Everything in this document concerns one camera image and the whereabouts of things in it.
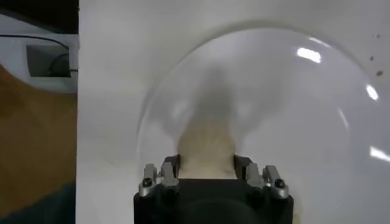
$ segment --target screw head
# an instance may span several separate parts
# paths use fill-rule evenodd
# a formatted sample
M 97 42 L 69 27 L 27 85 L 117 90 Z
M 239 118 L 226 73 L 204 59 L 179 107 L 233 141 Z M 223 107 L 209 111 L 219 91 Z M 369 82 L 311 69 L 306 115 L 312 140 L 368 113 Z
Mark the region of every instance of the screw head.
M 285 181 L 282 179 L 276 179 L 275 180 L 275 187 L 277 188 L 284 188 L 286 186 Z
M 153 183 L 153 181 L 149 177 L 147 177 L 147 178 L 142 180 L 142 186 L 143 187 L 150 187 L 150 186 L 152 186 L 152 183 Z

